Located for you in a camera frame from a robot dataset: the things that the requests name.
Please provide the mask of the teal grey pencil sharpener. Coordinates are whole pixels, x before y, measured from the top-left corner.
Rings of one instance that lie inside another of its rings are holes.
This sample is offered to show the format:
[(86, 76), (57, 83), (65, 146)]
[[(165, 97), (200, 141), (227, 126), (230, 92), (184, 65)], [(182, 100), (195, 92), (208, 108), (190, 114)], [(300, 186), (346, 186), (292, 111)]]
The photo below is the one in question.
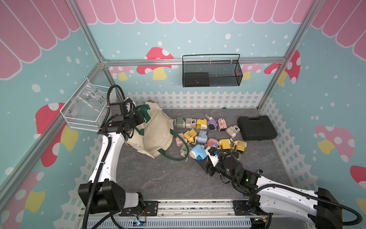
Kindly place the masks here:
[(236, 151), (231, 151), (231, 154), (238, 160), (241, 160), (241, 156), (242, 154), (240, 152), (236, 152)]

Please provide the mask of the yellow white pencil sharpener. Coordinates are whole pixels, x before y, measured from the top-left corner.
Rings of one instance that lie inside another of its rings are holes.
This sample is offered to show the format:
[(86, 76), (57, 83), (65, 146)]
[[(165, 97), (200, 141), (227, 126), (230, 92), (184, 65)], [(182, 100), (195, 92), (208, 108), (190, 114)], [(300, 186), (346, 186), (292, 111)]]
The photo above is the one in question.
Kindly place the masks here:
[(218, 141), (218, 149), (231, 150), (232, 142), (230, 139), (221, 139)]

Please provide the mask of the blue round pencil sharpener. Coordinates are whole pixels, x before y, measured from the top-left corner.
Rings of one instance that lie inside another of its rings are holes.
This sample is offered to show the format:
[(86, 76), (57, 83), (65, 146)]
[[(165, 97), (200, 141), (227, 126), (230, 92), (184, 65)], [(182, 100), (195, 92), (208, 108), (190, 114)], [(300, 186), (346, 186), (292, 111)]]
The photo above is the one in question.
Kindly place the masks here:
[(207, 158), (207, 153), (202, 145), (194, 146), (189, 153), (190, 157), (196, 161), (204, 161)]

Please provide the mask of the cream canvas tote bag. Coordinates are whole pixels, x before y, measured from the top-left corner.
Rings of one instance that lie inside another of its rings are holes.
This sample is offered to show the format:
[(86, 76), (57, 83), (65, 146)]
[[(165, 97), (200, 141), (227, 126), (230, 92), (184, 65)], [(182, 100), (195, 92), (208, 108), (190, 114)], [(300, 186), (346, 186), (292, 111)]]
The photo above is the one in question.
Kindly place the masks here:
[(173, 161), (183, 161), (188, 158), (177, 158), (166, 154), (173, 142), (173, 137), (179, 137), (179, 135), (173, 129), (173, 120), (155, 101), (148, 100), (143, 105), (137, 106), (136, 110), (143, 112), (145, 122), (134, 128), (133, 137), (126, 140), (127, 145), (152, 158), (164, 156)]

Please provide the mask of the yellow black pencil sharpener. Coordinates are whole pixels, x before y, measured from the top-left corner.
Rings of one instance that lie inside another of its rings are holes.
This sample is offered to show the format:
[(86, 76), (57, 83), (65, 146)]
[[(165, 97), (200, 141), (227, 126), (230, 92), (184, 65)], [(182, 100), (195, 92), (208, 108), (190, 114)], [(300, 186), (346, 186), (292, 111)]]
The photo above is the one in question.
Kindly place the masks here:
[(243, 154), (246, 151), (247, 143), (245, 141), (236, 140), (233, 142), (232, 151)]

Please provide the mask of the blue grey pencil sharpener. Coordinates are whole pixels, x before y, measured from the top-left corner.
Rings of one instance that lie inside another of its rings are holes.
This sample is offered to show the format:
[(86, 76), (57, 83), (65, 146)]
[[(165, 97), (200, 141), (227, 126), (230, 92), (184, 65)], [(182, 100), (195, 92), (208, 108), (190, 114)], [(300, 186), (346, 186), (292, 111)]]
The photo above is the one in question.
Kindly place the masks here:
[(198, 135), (195, 137), (194, 143), (204, 145), (204, 144), (207, 143), (207, 140), (208, 140), (207, 131), (206, 130), (200, 130)]

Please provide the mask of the cream crank pencil sharpener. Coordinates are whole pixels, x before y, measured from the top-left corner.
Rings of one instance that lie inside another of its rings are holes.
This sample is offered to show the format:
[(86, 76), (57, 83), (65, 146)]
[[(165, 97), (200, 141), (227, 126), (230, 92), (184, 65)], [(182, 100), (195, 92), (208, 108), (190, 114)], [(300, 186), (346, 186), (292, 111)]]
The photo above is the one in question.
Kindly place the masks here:
[(240, 133), (240, 128), (237, 125), (230, 126), (226, 129), (226, 133), (231, 138), (235, 138)]

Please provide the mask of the mint green pencil sharpener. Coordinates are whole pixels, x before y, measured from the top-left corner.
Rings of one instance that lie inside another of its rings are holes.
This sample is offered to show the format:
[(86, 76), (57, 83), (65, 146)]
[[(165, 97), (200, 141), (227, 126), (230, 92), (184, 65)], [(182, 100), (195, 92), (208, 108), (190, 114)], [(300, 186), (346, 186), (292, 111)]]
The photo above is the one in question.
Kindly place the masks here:
[(186, 145), (183, 145), (180, 149), (180, 157), (188, 157), (190, 152), (190, 147), (187, 147)]

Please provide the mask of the yellow crank pencil sharpener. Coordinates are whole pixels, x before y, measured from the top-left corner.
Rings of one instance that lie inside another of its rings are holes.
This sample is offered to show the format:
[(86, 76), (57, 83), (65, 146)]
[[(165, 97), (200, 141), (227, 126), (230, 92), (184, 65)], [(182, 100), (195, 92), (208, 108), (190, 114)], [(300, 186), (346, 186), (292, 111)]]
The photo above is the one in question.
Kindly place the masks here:
[(197, 135), (198, 133), (193, 128), (184, 133), (184, 137), (187, 140), (187, 144), (189, 146), (191, 144), (195, 144)]

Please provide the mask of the purple pencil sharpener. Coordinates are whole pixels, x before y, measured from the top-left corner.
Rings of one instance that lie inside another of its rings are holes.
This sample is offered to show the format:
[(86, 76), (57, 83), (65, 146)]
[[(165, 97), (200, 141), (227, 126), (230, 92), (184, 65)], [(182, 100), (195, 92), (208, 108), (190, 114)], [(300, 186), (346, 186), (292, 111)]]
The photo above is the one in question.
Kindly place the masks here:
[(212, 116), (206, 115), (206, 118), (208, 120), (207, 121), (208, 129), (211, 130), (211, 131), (215, 131), (217, 129), (217, 126), (218, 126), (217, 121)]

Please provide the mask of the pink boxy pencil sharpener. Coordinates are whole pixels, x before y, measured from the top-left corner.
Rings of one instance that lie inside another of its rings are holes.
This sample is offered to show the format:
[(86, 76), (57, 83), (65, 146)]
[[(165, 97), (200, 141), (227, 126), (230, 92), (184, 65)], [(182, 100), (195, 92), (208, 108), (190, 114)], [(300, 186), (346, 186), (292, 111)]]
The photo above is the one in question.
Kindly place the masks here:
[(178, 134), (179, 137), (176, 137), (175, 142), (177, 147), (182, 147), (184, 143), (187, 143), (187, 139), (184, 137), (183, 133)]

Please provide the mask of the beige pencil sharpener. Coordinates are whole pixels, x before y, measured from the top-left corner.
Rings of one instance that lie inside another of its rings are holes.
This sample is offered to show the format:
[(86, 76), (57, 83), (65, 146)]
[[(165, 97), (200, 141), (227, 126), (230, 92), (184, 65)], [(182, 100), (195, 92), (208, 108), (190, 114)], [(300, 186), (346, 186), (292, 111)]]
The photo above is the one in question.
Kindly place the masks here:
[(196, 129), (196, 123), (197, 123), (197, 120), (196, 119), (193, 119), (193, 118), (187, 118), (185, 120), (185, 127), (186, 129)]

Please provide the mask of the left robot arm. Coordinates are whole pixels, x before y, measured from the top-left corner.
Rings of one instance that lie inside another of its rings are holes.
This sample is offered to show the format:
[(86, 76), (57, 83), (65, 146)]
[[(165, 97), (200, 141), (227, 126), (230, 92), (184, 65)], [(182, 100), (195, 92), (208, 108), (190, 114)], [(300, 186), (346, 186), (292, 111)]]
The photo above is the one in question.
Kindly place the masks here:
[(87, 228), (91, 214), (106, 213), (100, 222), (115, 214), (129, 211), (136, 216), (146, 209), (140, 192), (128, 193), (118, 184), (116, 170), (124, 143), (134, 135), (135, 128), (145, 122), (144, 115), (137, 110), (130, 98), (121, 102), (110, 101), (112, 92), (123, 93), (118, 85), (108, 89), (106, 96), (107, 114), (98, 131), (103, 142), (95, 170), (87, 183), (81, 184), (78, 194), (85, 205), (82, 228)]

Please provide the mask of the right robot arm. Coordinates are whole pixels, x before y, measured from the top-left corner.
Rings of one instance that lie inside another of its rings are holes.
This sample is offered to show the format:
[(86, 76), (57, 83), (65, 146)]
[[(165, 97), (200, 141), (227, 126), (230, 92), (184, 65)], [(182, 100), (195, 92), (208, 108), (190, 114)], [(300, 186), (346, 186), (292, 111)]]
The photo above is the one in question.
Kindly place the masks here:
[(336, 201), (330, 191), (297, 189), (243, 168), (242, 163), (224, 149), (205, 150), (204, 170), (210, 176), (219, 174), (232, 187), (248, 197), (246, 209), (252, 215), (274, 214), (293, 217), (313, 224), (317, 229), (341, 229), (362, 222), (356, 210)]

